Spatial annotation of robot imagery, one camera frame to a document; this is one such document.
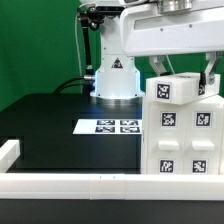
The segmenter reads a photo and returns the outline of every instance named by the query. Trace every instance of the black table surface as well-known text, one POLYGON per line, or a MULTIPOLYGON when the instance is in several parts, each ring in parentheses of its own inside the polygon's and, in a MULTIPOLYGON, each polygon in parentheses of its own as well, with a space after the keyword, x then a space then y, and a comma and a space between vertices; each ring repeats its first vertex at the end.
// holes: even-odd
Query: black table surface
POLYGON ((27 95, 0 113, 0 140, 20 139, 8 172, 139 173, 140 135, 74 135, 78 119, 141 119, 141 105, 91 103, 81 94, 27 95))
MULTIPOLYGON (((8 172, 139 173, 139 135, 73 135, 78 119, 141 119, 141 105, 79 94, 32 94, 0 112, 0 144, 20 139, 8 172)), ((0 200, 0 223, 224 223, 222 201, 0 200)))

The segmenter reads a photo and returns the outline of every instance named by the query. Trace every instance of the stacked white blocks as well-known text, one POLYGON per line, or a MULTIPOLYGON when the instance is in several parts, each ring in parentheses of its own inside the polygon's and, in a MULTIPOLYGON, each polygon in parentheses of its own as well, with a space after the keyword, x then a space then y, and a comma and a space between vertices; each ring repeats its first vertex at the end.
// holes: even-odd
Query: stacked white blocks
POLYGON ((143 100, 142 173, 219 173, 224 99, 215 95, 219 76, 216 78, 214 85, 206 85, 202 95, 199 79, 195 77, 147 80, 143 100), (171 86, 167 94, 165 85, 171 86))

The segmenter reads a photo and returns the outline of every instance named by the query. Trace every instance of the black cable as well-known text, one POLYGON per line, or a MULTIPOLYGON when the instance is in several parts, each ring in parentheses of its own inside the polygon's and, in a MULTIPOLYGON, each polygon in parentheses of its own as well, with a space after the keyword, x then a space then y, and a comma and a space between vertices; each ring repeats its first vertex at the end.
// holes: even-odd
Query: black cable
POLYGON ((63 88, 64 86, 66 86, 67 84, 71 83, 71 82, 74 82, 74 81, 79 81, 79 80, 83 80, 84 77, 78 77, 78 78, 72 78, 72 79, 69 79, 68 81, 62 83, 60 86, 58 86, 53 93, 58 93, 58 91, 63 88))
POLYGON ((72 86, 89 86, 89 85, 88 84, 81 84, 81 83, 80 84, 70 84, 70 85, 66 85, 66 86, 61 87, 57 91, 54 91, 54 94, 59 94, 62 90, 67 89, 67 88, 72 87, 72 86))

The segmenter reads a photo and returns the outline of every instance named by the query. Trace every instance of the white block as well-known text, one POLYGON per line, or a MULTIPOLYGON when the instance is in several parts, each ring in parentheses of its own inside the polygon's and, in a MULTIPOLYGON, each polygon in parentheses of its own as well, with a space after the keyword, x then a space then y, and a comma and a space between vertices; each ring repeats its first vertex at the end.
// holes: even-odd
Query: white block
POLYGON ((197 151, 215 150, 215 145, 211 141, 192 141, 192 147, 197 151))
POLYGON ((219 174, 222 97, 184 105, 143 102, 142 173, 219 174))
POLYGON ((218 174, 224 99, 213 96, 183 107, 186 113, 184 174, 218 174))
POLYGON ((147 101, 182 105, 219 93, 220 75, 215 75, 213 85, 200 87, 200 90, 199 80, 200 74, 197 73, 180 73, 147 79, 147 101))
POLYGON ((5 173, 20 155, 19 140, 8 140, 0 148, 0 173, 5 173))
POLYGON ((179 143, 177 141, 159 141, 160 150, 176 151, 179 150, 179 143))
POLYGON ((181 106, 143 102, 141 173, 182 174, 185 114, 181 106))

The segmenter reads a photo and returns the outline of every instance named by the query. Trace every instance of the green wall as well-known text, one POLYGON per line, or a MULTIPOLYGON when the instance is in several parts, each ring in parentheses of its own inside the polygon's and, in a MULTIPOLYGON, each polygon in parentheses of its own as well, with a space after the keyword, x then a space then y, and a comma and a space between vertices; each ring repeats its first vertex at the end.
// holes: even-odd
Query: green wall
MULTIPOLYGON (((78 5, 78 0, 0 0, 0 110, 26 94, 51 93, 62 82, 79 76, 74 32, 78 5)), ((80 26, 78 32, 84 62, 80 26)), ((99 32, 91 32, 90 39, 97 68, 99 32)), ((175 72, 199 72, 206 67, 202 54, 171 56, 171 62, 175 72)), ((218 67, 221 74, 223 62, 218 67)), ((137 58, 136 66, 144 78, 155 76, 148 58, 137 58)), ((79 92, 80 88, 67 91, 79 92)))

